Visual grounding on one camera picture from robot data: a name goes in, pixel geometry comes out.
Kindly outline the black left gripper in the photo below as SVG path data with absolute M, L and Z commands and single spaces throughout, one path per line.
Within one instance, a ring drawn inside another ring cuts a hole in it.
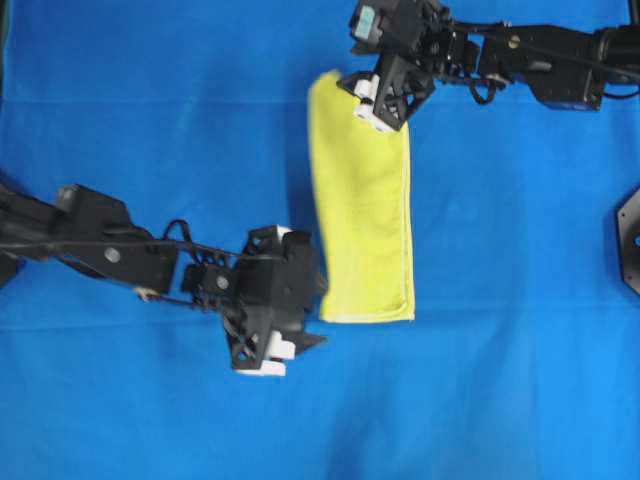
M 316 249 L 309 232 L 271 225 L 249 232 L 248 256 L 232 268 L 190 264 L 180 289 L 219 309 L 236 373 L 285 376 L 287 361 L 327 340 L 305 330 L 323 292 Z

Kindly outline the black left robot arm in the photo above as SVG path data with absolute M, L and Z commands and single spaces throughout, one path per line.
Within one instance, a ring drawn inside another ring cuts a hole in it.
M 124 202 L 75 184 L 56 204 L 1 188 L 1 282 L 26 261 L 55 259 L 78 273 L 131 288 L 144 302 L 220 315 L 231 366 L 283 376 L 286 364 L 325 342 L 307 315 L 327 289 L 308 232 L 253 229 L 241 252 L 195 242 L 171 221 L 159 237 L 131 220 Z

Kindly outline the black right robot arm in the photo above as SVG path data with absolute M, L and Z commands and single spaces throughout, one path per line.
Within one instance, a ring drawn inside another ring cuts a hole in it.
M 337 82 L 358 99 L 357 117 L 380 132 L 399 131 L 438 83 L 468 89 L 479 105 L 514 83 L 554 110 L 594 112 L 609 85 L 639 84 L 639 4 L 630 21 L 592 33 L 551 24 L 469 23 L 439 1 L 361 1 L 349 22 L 355 55 L 371 71 Z

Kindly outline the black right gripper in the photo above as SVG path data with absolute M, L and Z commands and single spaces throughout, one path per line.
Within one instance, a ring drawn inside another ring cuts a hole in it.
M 449 8 L 438 1 L 382 1 L 376 28 L 374 70 L 336 85 L 359 100 L 354 116 L 379 132 L 400 131 L 434 93 L 433 78 L 460 83 L 476 73 L 479 45 L 453 28 Z

